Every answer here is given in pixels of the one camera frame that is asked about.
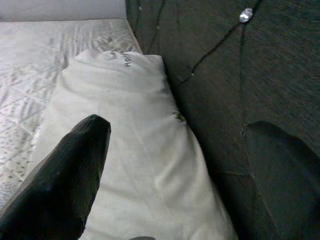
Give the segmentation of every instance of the mattress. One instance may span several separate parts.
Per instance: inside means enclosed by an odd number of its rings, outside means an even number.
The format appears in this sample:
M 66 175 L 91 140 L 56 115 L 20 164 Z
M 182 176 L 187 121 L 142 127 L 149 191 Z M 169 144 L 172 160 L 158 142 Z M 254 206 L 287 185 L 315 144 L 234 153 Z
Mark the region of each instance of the mattress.
M 141 52 L 125 19 L 0 23 L 0 208 L 31 165 L 57 77 L 87 49 Z

